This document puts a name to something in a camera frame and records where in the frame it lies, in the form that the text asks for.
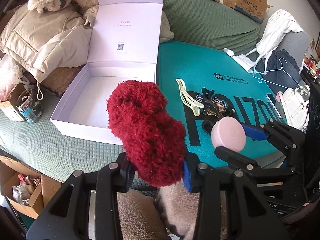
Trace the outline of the pink round compact case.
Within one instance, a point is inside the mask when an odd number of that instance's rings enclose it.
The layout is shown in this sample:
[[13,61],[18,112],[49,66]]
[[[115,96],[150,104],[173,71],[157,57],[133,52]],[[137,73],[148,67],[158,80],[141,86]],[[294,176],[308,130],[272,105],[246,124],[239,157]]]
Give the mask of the pink round compact case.
[[246,135],[244,128],[238,120],[226,116],[213,126],[211,140],[214,148],[223,146],[234,152],[240,152],[245,147]]

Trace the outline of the black white checkered scrunchie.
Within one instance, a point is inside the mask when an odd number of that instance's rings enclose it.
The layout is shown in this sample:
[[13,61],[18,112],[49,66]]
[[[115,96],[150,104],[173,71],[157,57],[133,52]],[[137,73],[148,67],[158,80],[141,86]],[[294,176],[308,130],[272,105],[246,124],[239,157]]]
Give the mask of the black white checkered scrunchie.
[[[196,93],[196,95],[195,95],[195,100],[198,101],[198,102],[200,102],[200,103],[202,103],[202,95],[199,94],[199,93]],[[217,114],[217,115],[213,115],[213,116],[216,116],[216,117],[218,117],[218,118],[221,118],[222,116],[224,116],[224,114],[226,113],[226,110],[227,110],[227,108],[228,108],[227,103],[226,103],[224,100],[220,100],[220,99],[218,99],[218,98],[212,98],[212,101],[213,101],[214,103],[216,103],[217,106],[219,107],[219,112],[218,112],[218,114]],[[202,113],[203,113],[204,115],[206,115],[206,116],[210,116],[210,115],[207,115],[207,113],[206,113],[206,111],[204,110],[204,108],[203,108]]]

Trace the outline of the cream hair claw clip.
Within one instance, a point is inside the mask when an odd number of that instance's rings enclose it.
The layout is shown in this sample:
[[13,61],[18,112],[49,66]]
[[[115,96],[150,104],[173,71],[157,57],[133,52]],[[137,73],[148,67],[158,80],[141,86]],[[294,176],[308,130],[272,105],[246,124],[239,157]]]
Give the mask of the cream hair claw clip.
[[176,79],[176,82],[178,84],[179,94],[183,104],[189,107],[195,116],[199,116],[201,114],[201,109],[204,108],[204,105],[196,101],[188,94],[185,82],[182,79]]

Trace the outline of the red fluffy scrunchie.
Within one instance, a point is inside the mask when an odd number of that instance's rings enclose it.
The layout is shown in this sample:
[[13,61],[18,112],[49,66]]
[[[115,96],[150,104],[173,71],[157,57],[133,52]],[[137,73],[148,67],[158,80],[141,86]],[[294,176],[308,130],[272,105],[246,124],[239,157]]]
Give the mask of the red fluffy scrunchie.
[[108,127],[123,143],[138,176],[155,187],[183,177],[187,147],[184,125],[170,116],[153,82],[120,82],[107,100]]

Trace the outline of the black hair claw clip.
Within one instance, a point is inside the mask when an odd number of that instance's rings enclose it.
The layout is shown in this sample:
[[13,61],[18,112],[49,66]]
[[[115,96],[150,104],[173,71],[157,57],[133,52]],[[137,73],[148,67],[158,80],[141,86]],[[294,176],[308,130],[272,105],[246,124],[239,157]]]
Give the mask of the black hair claw clip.
[[207,115],[217,115],[219,112],[219,107],[212,101],[214,93],[215,90],[202,88],[202,104]]

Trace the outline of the white handbag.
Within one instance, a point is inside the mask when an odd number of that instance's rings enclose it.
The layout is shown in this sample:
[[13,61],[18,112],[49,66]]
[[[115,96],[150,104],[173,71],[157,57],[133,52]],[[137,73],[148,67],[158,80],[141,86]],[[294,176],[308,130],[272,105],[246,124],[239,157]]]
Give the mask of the white handbag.
[[283,107],[287,124],[305,133],[309,122],[310,87],[288,88],[285,92],[278,92],[276,99]]

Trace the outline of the cardboard box on floor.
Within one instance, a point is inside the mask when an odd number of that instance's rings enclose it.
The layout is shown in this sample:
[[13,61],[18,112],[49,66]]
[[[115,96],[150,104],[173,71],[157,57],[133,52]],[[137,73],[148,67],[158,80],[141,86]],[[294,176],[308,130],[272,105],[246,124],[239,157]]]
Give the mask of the cardboard box on floor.
[[36,219],[62,183],[1,156],[1,192],[20,213]]

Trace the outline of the dark blue garment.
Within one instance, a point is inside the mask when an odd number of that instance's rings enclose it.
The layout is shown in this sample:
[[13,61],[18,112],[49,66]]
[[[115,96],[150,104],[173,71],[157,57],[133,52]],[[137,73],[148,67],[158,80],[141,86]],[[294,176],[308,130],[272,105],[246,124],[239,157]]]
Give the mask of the dark blue garment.
[[302,79],[295,59],[285,50],[274,50],[271,56],[260,60],[256,67],[255,77],[261,77],[272,93],[285,92],[288,88],[297,88]]

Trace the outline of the teal bubble mailer bag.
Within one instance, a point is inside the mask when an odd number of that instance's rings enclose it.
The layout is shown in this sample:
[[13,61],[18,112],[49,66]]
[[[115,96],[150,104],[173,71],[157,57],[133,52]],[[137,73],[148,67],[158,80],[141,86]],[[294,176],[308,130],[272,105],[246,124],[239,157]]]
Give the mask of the teal bubble mailer bag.
[[158,85],[168,100],[167,111],[185,125],[188,150],[212,167],[227,164],[215,156],[210,135],[202,128],[205,115],[195,116],[182,103],[176,79],[185,82],[189,93],[214,90],[214,96],[234,109],[234,118],[240,122],[259,126],[270,119],[279,120],[267,99],[268,85],[259,83],[223,51],[177,41],[163,43],[157,71]]

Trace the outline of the white small bottle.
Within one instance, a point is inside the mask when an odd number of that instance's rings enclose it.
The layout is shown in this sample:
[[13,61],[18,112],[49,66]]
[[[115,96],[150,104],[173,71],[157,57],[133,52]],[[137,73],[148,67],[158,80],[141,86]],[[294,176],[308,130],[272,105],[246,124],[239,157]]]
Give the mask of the white small bottle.
[[223,48],[223,51],[230,57],[234,56],[234,52],[228,48]]

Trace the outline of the glass jar with label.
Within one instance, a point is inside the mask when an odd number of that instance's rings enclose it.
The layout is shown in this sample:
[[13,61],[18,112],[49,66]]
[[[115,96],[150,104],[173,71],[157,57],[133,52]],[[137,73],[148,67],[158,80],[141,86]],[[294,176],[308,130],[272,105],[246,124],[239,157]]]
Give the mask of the glass jar with label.
[[28,123],[37,122],[42,115],[43,107],[31,88],[21,93],[17,99],[16,107]]

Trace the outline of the white cloth on chair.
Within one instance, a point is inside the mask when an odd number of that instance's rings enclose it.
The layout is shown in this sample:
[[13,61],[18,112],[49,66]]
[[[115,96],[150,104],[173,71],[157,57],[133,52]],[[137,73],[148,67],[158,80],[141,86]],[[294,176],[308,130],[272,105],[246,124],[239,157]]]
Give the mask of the white cloth on chair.
[[259,56],[270,56],[287,33],[299,33],[301,31],[303,29],[289,12],[283,9],[277,10],[268,19],[263,36],[256,45]]

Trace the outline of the small brown cardboard box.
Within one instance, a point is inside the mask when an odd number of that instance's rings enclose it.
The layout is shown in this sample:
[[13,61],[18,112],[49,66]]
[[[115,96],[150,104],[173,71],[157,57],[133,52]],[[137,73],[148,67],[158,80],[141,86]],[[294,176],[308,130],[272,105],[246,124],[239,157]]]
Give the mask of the small brown cardboard box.
[[17,99],[24,91],[24,85],[22,83],[19,83],[11,92],[9,99],[7,101],[1,102],[1,110],[10,121],[25,122],[25,117],[19,112],[16,107]]

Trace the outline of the white plastic bag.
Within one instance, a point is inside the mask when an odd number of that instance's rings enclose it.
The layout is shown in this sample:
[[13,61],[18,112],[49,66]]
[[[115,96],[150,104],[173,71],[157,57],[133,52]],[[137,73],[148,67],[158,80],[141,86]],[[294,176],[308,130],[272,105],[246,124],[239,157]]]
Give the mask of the white plastic bag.
[[5,54],[1,59],[1,101],[7,101],[14,88],[22,83],[28,84],[28,81],[23,79],[22,69],[16,61]]

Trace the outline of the cardboard box far corner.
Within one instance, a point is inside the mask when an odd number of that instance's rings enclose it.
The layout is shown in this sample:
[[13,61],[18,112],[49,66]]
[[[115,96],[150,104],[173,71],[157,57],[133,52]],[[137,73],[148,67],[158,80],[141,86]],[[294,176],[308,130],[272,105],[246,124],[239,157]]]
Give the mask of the cardboard box far corner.
[[271,5],[267,0],[223,0],[223,4],[262,24]]

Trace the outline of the white open gift box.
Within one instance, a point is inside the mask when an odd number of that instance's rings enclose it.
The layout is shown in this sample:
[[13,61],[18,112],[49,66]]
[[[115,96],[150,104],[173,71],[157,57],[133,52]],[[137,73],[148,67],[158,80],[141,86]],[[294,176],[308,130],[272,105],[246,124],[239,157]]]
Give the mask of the white open gift box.
[[107,100],[120,82],[156,81],[164,0],[98,0],[85,66],[51,116],[62,135],[121,145]]

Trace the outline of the beige puffer jacket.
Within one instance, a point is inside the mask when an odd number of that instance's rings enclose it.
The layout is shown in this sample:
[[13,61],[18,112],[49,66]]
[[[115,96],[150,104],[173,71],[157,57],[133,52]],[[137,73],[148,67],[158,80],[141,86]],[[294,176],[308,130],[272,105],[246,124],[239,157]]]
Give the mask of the beige puffer jacket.
[[22,65],[37,82],[59,67],[87,62],[89,42],[99,7],[80,15],[69,5],[55,12],[18,9],[1,33],[1,51]]

